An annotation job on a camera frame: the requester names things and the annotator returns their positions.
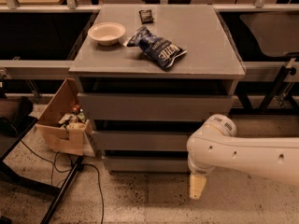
drawer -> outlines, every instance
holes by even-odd
[[[80,93],[88,119],[201,121],[212,114],[227,114],[232,96]]]
[[[187,159],[103,157],[109,171],[182,172],[189,171]]]
[[[187,151],[186,133],[93,132],[98,149],[139,151]]]

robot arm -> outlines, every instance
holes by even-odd
[[[188,140],[190,197],[199,199],[216,166],[299,186],[299,138],[238,138],[235,124],[211,116]]]

gray tabletop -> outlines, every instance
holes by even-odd
[[[266,12],[241,15],[263,54],[282,57],[299,52],[299,13]]]
[[[118,22],[126,38],[142,26],[139,10],[151,9],[154,23],[147,24],[155,35],[186,49],[187,54],[167,71],[147,58],[139,47],[117,44],[103,47],[89,37],[84,41],[70,72],[121,74],[126,76],[196,77],[240,79],[244,70],[209,5],[103,5],[95,21]]]

black tabletop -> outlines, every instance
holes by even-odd
[[[0,134],[0,161],[2,161],[11,150],[19,144],[19,142],[23,139],[23,137],[34,127],[37,122],[37,118],[27,116],[21,122],[18,128],[17,137],[6,136]]]

floor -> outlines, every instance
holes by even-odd
[[[39,116],[46,105],[35,105]],[[238,136],[298,136],[299,118],[294,116],[233,116]],[[39,131],[33,129],[24,143],[41,157],[52,160]],[[216,168],[207,180],[199,201],[189,198],[187,174],[112,173],[100,155],[85,157],[96,166],[104,198],[104,223],[298,223],[299,188],[224,168]],[[51,164],[19,144],[6,158],[16,172],[51,182]],[[60,170],[69,168],[65,154],[56,161]],[[53,185],[65,174],[54,172]],[[0,185],[0,213],[12,223],[40,223],[49,207],[49,197],[21,188]],[[85,166],[76,175],[50,223],[100,223],[101,196],[96,170]]]

